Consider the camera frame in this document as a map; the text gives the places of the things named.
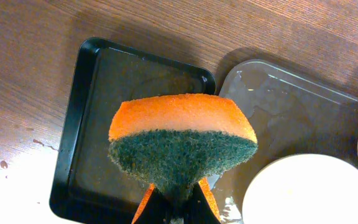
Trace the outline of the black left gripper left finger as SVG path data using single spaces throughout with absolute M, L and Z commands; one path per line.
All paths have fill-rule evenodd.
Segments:
M 150 186 L 134 215 L 134 224 L 169 224 L 173 208 L 155 187 Z

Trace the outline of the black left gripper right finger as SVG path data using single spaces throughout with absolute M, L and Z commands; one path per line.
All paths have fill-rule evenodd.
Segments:
M 220 224 L 199 184 L 194 185 L 192 195 L 183 207 L 183 219 L 184 224 Z

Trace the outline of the orange green scrub sponge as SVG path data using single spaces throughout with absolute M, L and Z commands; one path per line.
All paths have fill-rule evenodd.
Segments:
M 108 156 L 122 172 L 155 186 L 170 202 L 170 223 L 184 223 L 183 207 L 196 184 L 220 221 L 208 178 L 247 162 L 258 149 L 235 102 L 201 93 L 123 102 L 109 142 Z

